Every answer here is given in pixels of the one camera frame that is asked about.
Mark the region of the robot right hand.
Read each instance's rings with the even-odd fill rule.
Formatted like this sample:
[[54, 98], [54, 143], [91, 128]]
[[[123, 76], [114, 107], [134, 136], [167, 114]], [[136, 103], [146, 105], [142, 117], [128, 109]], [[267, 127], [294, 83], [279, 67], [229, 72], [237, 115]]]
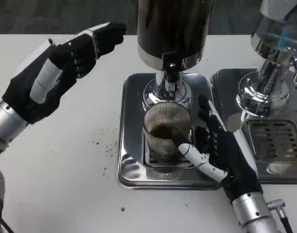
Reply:
[[219, 182], [230, 201], [247, 193], [263, 193], [257, 172], [246, 160], [234, 133], [226, 130], [212, 101], [199, 95], [198, 104], [198, 116], [205, 127], [196, 127], [195, 145], [175, 133], [173, 142], [179, 152], [202, 173]]

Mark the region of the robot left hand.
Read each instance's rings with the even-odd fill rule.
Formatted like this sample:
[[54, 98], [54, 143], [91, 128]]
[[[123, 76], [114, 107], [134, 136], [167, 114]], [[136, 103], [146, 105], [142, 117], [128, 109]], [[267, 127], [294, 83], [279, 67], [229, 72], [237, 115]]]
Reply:
[[84, 30], [63, 44], [48, 39], [13, 77], [2, 96], [29, 124], [51, 115], [62, 96], [88, 75], [97, 60], [123, 42], [124, 23], [108, 22]]

